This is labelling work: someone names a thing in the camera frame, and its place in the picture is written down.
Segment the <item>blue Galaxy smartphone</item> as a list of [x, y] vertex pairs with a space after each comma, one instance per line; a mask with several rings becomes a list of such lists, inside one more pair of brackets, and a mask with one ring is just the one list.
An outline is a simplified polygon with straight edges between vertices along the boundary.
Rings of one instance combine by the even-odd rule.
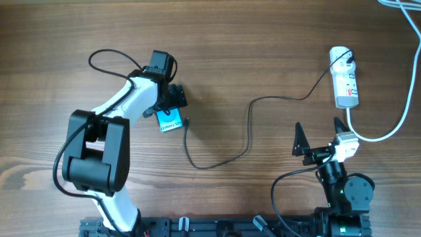
[[182, 117], [179, 109], [170, 110], [167, 115], [163, 111], [156, 112], [159, 128], [162, 133], [169, 132], [183, 126]]

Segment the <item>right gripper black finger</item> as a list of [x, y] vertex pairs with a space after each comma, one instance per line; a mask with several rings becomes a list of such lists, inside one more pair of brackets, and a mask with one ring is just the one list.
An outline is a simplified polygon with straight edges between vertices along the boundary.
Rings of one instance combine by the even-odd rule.
[[305, 136], [303, 127], [300, 122], [295, 124], [295, 138], [293, 143], [292, 155], [303, 156], [306, 155], [310, 150], [307, 137]]
[[334, 117], [334, 128], [336, 134], [350, 131], [350, 129], [339, 119], [339, 117]]

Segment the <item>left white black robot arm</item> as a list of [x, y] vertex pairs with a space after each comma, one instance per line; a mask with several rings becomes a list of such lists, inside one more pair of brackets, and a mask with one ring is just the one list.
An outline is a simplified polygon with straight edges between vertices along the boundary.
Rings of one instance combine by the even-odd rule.
[[179, 109], [187, 105], [181, 85], [172, 83], [178, 69], [167, 52], [154, 51], [147, 66], [137, 66], [123, 78], [124, 87], [90, 111], [74, 111], [66, 141], [53, 165], [53, 182], [62, 176], [78, 190], [77, 198], [92, 199], [101, 218], [80, 223], [80, 236], [149, 236], [140, 210], [125, 187], [130, 171], [130, 128], [141, 118], [157, 117], [161, 132], [181, 128]]

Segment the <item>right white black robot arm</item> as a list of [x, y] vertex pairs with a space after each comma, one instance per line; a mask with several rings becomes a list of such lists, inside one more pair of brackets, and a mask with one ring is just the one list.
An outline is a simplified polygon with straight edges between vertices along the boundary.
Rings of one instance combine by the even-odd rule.
[[339, 118], [334, 118], [335, 137], [327, 146], [311, 148], [300, 122], [295, 124], [292, 155], [303, 156], [303, 164], [316, 165], [328, 207], [317, 207], [313, 236], [372, 235], [368, 213], [374, 197], [375, 183], [361, 173], [348, 174], [344, 162], [352, 157], [359, 139]]

